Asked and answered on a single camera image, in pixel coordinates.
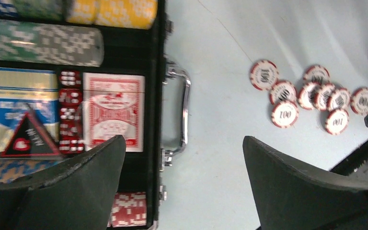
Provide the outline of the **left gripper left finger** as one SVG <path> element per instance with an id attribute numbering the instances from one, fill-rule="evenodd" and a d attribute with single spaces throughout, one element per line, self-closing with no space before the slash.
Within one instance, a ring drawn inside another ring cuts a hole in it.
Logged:
<path id="1" fill-rule="evenodd" d="M 0 183 L 0 230 L 104 230 L 126 144 L 114 136 L 57 165 Z"/>

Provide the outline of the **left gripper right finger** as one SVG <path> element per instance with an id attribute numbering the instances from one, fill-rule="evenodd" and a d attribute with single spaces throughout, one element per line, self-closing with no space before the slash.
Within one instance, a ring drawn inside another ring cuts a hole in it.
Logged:
<path id="1" fill-rule="evenodd" d="M 368 159 L 327 171 L 255 137 L 243 154 L 262 230 L 368 230 Z"/>

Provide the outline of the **white red chip stack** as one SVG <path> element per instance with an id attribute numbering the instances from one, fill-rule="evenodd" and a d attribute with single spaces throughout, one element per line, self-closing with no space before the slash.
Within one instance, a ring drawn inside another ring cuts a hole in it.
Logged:
<path id="1" fill-rule="evenodd" d="M 350 92 L 331 82 L 328 69 L 322 65 L 309 66 L 300 89 L 289 80 L 281 79 L 277 65 L 267 59 L 255 62 L 250 69 L 250 82 L 259 91 L 268 91 L 272 105 L 271 122 L 278 128 L 293 126 L 299 109 L 327 112 L 324 129 L 330 135 L 343 133 L 349 125 L 348 109 L 356 115 L 368 114 L 368 87 Z"/>

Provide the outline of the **clear round dealer button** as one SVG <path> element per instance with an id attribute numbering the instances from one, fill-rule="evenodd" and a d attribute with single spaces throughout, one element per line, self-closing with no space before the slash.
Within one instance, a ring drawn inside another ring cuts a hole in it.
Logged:
<path id="1" fill-rule="evenodd" d="M 104 143 L 117 133 L 114 131 L 114 110 L 95 102 L 84 101 L 77 114 L 82 121 L 82 136 L 88 148 Z"/>

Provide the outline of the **black poker set case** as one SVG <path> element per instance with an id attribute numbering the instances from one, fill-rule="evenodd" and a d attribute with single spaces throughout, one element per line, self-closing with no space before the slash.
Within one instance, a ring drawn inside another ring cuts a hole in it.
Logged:
<path id="1" fill-rule="evenodd" d="M 99 67 L 0 60 L 0 67 L 4 68 L 53 70 L 57 75 L 59 90 L 59 73 L 62 70 L 76 70 L 80 72 L 82 91 L 83 74 L 85 72 L 142 75 L 145 77 L 143 151 L 125 152 L 116 193 L 145 192 L 147 223 L 145 226 L 133 227 L 113 228 L 107 226 L 106 230 L 155 230 L 158 226 L 159 207 L 167 196 L 165 187 L 161 184 L 160 173 L 165 166 L 171 165 L 172 156 L 176 153 L 176 150 L 165 150 L 161 147 L 162 86 L 168 78 L 181 77 L 186 79 L 187 74 L 164 54 L 164 43 L 167 39 L 167 34 L 171 32 L 173 27 L 166 14 L 165 6 L 165 1 L 158 0 L 156 18 L 152 27 L 146 30 L 68 23 L 65 20 L 66 11 L 63 13 L 61 21 L 29 20 L 32 23 L 99 29 L 103 35 L 104 44 L 104 59 Z M 13 133 L 6 133 L 5 143 L 0 146 L 0 149 L 5 147 Z M 63 162 L 82 153 L 74 155 L 62 154 L 63 158 L 54 160 Z"/>

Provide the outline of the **blue patterned card deck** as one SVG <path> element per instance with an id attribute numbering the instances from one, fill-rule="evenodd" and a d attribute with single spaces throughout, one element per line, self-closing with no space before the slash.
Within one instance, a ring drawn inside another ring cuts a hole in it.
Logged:
<path id="1" fill-rule="evenodd" d="M 23 113 L 32 108 L 54 140 L 58 140 L 58 81 L 53 70 L 0 67 L 0 146 L 13 133 Z"/>

